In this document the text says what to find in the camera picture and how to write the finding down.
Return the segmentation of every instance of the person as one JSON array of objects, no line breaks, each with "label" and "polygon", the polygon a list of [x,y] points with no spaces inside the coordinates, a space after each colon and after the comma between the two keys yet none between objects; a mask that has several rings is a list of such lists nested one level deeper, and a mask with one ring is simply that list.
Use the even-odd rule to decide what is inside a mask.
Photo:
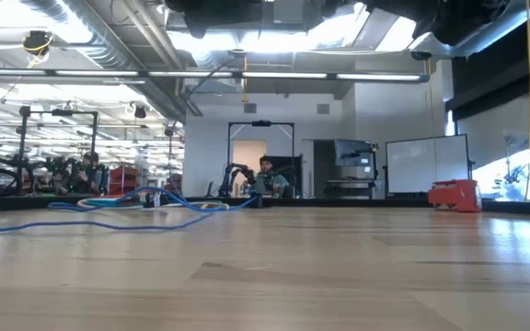
[{"label": "person", "polygon": [[260,194],[272,192],[274,198],[283,197],[290,183],[284,176],[273,173],[273,163],[267,155],[259,159],[259,164],[261,171],[255,177],[255,190]]},{"label": "person", "polygon": [[[90,168],[90,167],[97,167],[99,163],[99,155],[95,152],[90,153],[87,152],[85,155],[83,155],[83,161],[81,162],[81,166],[83,168]],[[79,176],[77,179],[77,183],[75,185],[75,192],[77,193],[88,193],[93,192],[98,194],[99,193],[99,184],[101,184],[101,171],[96,171],[93,177],[91,178],[91,184],[89,184],[89,175],[85,170],[79,171]]]}]

